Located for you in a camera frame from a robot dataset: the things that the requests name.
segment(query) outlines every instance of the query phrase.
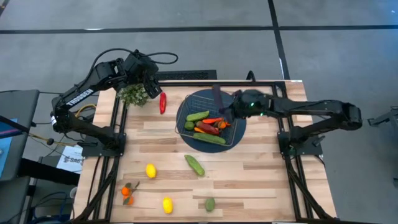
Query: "orange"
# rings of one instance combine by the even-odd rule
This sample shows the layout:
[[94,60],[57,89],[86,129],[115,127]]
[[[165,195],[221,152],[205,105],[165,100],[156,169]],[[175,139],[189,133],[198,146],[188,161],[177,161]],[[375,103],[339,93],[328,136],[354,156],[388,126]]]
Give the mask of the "orange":
[[128,187],[123,187],[122,188],[122,194],[124,196],[130,196],[130,189]]
[[124,196],[123,197],[123,205],[132,205],[134,202],[134,198],[132,196]]

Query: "red chili pepper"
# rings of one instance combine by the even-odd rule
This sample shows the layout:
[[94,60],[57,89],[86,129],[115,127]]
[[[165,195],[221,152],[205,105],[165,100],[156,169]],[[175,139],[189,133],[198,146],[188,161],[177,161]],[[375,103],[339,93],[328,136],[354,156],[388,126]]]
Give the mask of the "red chili pepper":
[[166,93],[164,92],[160,94],[159,109],[160,114],[164,114],[164,111],[166,111]]

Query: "wooden tabletop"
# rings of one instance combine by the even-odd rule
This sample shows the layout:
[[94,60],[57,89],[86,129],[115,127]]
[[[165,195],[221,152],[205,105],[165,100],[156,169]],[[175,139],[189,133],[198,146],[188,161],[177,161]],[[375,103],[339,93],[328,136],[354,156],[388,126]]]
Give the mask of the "wooden tabletop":
[[[305,101],[302,82],[286,81],[288,97]],[[159,97],[150,100],[143,108],[130,106],[125,132],[127,143],[120,160],[111,222],[271,222],[295,220],[290,196],[287,172],[279,153],[276,134],[277,120],[267,117],[248,119],[246,132],[239,144],[232,149],[207,154],[184,143],[174,127],[178,107],[186,95],[209,87],[162,87],[167,94],[167,109],[159,113]],[[267,86],[221,87],[232,93],[238,89],[255,88],[270,93]],[[94,124],[109,126],[113,109],[114,90],[99,94]],[[310,116],[293,116],[295,125],[312,123]],[[194,156],[206,170],[198,177],[188,166],[184,155]],[[84,161],[74,203],[76,215],[86,206],[88,191],[97,158]],[[325,209],[335,216],[325,169],[314,156],[302,156],[303,168],[309,191]],[[102,159],[93,186],[95,194],[100,179]],[[154,164],[157,177],[146,176],[146,164]],[[134,192],[134,203],[123,205],[121,188],[127,182],[141,184]],[[302,195],[298,197],[302,216],[305,209]],[[165,214],[164,197],[170,197],[174,210]],[[205,200],[214,197],[216,209],[206,212]],[[103,197],[100,218],[104,216],[108,192]]]

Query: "cucumber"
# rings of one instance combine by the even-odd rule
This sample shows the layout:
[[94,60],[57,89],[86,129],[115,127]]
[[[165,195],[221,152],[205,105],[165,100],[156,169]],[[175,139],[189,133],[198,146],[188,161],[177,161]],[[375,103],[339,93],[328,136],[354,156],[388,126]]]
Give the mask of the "cucumber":
[[206,142],[213,142],[216,144],[225,144],[226,141],[225,139],[214,136],[212,134],[205,134],[205,133],[195,133],[193,134],[193,137],[198,140],[206,141]]
[[199,175],[199,176],[204,176],[205,175],[205,170],[202,168],[202,166],[199,164],[199,162],[192,156],[190,155],[185,155],[185,159],[187,160],[189,166]]
[[193,130],[193,128],[195,127],[195,124],[192,121],[187,121],[184,124],[184,128],[188,131]]
[[210,111],[199,112],[187,116],[187,121],[201,121],[209,116]]
[[205,203],[205,208],[207,212],[211,212],[216,207],[216,201],[214,198],[208,198]]

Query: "lemon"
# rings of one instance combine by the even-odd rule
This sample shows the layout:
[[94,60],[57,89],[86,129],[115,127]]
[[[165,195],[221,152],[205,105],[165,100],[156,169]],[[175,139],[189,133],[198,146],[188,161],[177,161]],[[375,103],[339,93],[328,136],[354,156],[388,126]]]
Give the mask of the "lemon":
[[148,164],[147,169],[146,169],[147,175],[149,178],[155,178],[156,177],[156,168],[153,164]]
[[173,211],[173,203],[172,203],[172,199],[171,198],[165,197],[163,199],[163,209],[164,209],[164,212],[167,213],[167,214],[172,213],[172,211]]

